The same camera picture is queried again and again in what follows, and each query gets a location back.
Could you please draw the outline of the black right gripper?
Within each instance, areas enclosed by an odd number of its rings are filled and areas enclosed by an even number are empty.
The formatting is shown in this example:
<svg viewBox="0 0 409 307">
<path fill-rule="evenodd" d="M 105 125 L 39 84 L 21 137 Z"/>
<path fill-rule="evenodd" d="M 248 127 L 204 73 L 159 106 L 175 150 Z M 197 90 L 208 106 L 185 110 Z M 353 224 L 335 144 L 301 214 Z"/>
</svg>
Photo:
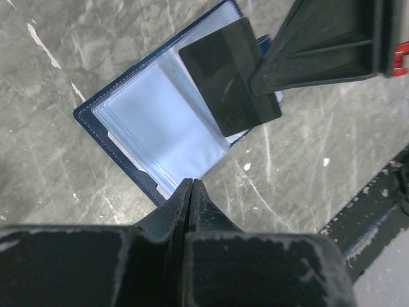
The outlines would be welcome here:
<svg viewBox="0 0 409 307">
<path fill-rule="evenodd" d="M 378 73 L 379 61 L 385 77 L 408 75 L 407 0 L 295 1 L 251 78 L 251 90 L 266 95 L 361 81 Z"/>
</svg>

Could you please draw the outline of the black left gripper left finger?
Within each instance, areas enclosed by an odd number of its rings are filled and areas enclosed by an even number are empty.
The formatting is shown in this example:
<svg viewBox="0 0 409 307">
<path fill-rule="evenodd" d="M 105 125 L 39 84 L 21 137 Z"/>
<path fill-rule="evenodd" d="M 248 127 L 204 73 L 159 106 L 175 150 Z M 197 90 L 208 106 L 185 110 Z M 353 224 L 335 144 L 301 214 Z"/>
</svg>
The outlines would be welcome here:
<svg viewBox="0 0 409 307">
<path fill-rule="evenodd" d="M 1 228 L 2 306 L 177 306 L 192 182 L 136 224 Z"/>
</svg>

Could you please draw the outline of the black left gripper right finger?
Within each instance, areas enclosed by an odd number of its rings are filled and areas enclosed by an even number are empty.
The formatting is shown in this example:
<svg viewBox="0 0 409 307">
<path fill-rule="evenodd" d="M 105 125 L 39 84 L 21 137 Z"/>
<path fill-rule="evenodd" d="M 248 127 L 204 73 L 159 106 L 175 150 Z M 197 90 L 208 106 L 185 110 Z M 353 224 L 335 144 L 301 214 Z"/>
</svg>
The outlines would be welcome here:
<svg viewBox="0 0 409 307">
<path fill-rule="evenodd" d="M 245 233 L 192 187 L 186 306 L 356 306 L 342 254 L 316 234 Z"/>
</svg>

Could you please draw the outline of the black card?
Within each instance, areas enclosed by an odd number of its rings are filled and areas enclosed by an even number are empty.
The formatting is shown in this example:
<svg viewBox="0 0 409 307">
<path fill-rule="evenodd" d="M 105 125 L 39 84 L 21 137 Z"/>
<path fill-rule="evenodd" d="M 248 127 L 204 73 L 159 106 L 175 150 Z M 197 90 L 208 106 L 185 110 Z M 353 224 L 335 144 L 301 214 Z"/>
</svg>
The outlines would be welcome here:
<svg viewBox="0 0 409 307">
<path fill-rule="evenodd" d="M 263 54 L 247 17 L 181 48 L 178 53 L 223 136 L 281 117 L 274 93 L 257 96 L 251 90 L 250 80 Z"/>
</svg>

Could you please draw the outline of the blue leather card holder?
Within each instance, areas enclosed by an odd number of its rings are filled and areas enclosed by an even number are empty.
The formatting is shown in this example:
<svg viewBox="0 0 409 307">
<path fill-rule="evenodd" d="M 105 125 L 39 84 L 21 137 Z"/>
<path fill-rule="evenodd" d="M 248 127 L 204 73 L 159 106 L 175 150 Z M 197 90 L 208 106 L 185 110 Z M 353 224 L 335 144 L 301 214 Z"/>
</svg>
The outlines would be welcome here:
<svg viewBox="0 0 409 307">
<path fill-rule="evenodd" d="M 236 1 L 220 2 L 73 113 L 155 205 L 183 179 L 205 175 L 250 131 L 222 135 L 178 53 L 242 17 Z M 271 38 L 256 40 L 264 55 Z"/>
</svg>

